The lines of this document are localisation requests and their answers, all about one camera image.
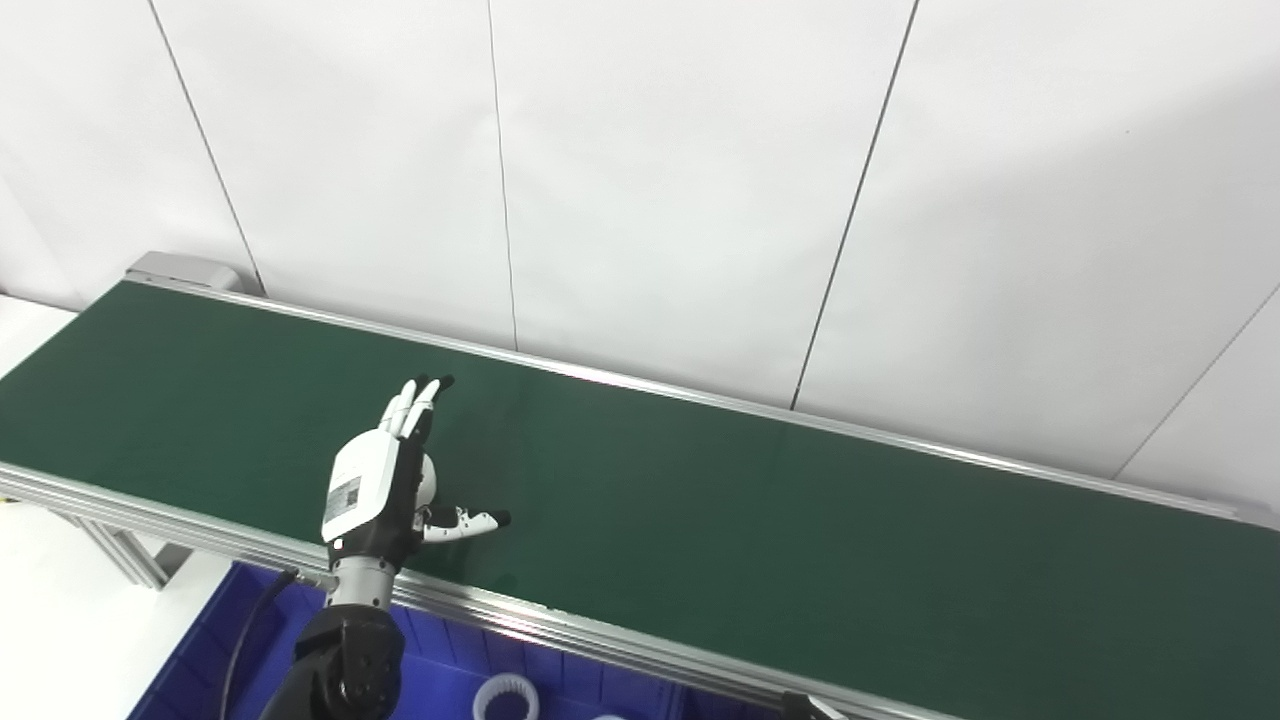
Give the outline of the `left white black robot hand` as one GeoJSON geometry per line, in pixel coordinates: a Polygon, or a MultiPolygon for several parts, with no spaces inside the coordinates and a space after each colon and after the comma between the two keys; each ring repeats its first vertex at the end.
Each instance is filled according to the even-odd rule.
{"type": "Polygon", "coordinates": [[[435,404],[452,375],[407,380],[374,428],[335,454],[326,488],[321,538],[332,570],[371,559],[398,573],[425,544],[453,543],[506,528],[506,510],[476,510],[436,501],[438,479],[426,442],[435,404]]]}

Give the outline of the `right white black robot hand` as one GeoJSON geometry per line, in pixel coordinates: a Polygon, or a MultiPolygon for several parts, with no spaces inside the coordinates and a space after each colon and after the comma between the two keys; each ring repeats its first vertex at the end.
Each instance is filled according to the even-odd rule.
{"type": "Polygon", "coordinates": [[[846,714],[812,694],[787,691],[780,696],[780,703],[783,720],[849,720],[846,714]]]}

